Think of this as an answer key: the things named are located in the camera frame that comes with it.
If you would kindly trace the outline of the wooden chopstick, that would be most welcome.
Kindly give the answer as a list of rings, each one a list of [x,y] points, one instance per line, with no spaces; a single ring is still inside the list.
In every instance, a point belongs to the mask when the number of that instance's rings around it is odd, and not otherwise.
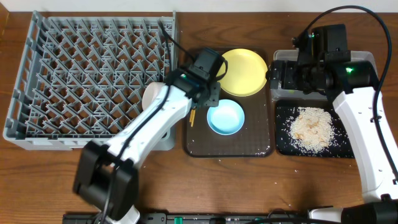
[[[193,127],[195,121],[196,109],[192,109],[190,113],[190,126]]]
[[[195,109],[192,109],[190,112],[189,122],[192,123],[195,118]]]

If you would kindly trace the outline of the light blue bowl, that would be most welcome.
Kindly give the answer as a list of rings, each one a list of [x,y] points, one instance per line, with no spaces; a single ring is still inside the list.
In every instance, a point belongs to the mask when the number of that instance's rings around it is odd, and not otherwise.
[[[233,100],[223,99],[218,106],[210,107],[206,114],[209,127],[217,134],[228,136],[238,132],[245,122],[242,106]]]

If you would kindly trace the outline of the yellow round plate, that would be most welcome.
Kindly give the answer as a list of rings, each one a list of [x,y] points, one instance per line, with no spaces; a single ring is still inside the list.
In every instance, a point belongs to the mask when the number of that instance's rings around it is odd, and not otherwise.
[[[268,67],[255,51],[233,49],[225,52],[222,57],[228,63],[225,76],[218,81],[222,90],[234,96],[250,96],[265,86]],[[226,66],[223,64],[217,77],[222,76],[225,70]]]

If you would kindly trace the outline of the white bowl with rice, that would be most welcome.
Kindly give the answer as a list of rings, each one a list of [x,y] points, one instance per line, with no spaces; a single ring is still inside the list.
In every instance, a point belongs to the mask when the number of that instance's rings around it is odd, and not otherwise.
[[[155,100],[156,96],[160,93],[163,86],[164,83],[162,82],[152,82],[147,86],[142,96],[143,110],[146,110],[149,105]]]

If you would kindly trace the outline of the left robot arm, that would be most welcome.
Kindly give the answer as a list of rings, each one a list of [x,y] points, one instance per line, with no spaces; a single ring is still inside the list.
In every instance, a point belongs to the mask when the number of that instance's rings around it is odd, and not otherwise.
[[[204,48],[191,64],[170,71],[152,103],[131,124],[100,144],[89,141],[81,152],[73,191],[100,213],[95,223],[136,223],[139,169],[163,136],[193,108],[218,106],[219,74],[228,61]]]

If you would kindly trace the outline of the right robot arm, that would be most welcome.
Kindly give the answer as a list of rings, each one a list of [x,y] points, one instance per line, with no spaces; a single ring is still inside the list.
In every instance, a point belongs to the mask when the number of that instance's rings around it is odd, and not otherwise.
[[[348,49],[343,24],[316,27],[277,50],[267,72],[273,98],[327,106],[341,120],[359,169],[364,203],[315,208],[311,223],[396,223],[397,144],[384,113],[374,58]]]

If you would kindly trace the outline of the clear plastic waste bin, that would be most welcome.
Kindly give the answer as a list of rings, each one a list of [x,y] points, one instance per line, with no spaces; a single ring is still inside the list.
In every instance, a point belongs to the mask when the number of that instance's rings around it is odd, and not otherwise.
[[[299,55],[299,50],[276,50],[274,52],[273,59],[274,60],[289,60],[296,61]],[[371,52],[368,51],[351,51],[351,60],[352,61],[360,61],[367,60],[370,61],[373,65],[375,72],[377,73],[376,61]],[[302,91],[299,90],[284,90],[281,87],[281,83],[278,86],[278,89],[271,89],[271,98],[273,101],[278,101],[281,99],[302,99],[302,100],[318,100],[318,101],[326,101],[327,98],[320,93],[310,93],[303,94]]]

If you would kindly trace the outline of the black waste tray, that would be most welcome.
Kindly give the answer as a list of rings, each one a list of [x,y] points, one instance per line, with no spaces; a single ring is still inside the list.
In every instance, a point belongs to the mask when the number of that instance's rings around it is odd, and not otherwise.
[[[321,108],[331,116],[334,131],[331,144],[322,149],[306,149],[293,138],[290,125],[299,117],[304,108]],[[346,130],[327,101],[279,100],[275,104],[275,140],[277,150],[285,156],[354,158]]]

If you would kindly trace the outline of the spilled rice pile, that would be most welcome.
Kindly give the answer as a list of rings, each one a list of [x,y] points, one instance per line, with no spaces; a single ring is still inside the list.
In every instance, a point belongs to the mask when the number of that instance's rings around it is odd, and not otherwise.
[[[294,139],[306,149],[322,149],[331,144],[334,131],[331,116],[321,108],[304,108],[290,125]]]

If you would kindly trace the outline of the grey plastic dish rack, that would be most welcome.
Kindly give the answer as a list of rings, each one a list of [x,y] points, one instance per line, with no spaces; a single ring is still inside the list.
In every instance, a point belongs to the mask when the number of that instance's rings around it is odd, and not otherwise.
[[[177,16],[32,14],[3,136],[26,150],[105,142],[142,112],[144,90],[177,66]]]

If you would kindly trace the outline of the black rail at table edge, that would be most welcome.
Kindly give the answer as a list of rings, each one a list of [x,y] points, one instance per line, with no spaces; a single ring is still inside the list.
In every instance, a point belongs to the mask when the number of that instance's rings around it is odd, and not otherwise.
[[[248,223],[264,218],[305,218],[305,215],[276,210],[267,215],[192,215],[192,214],[141,214],[138,224],[207,224],[207,223]],[[62,224],[91,224],[100,223],[98,213],[66,213],[62,217]]]

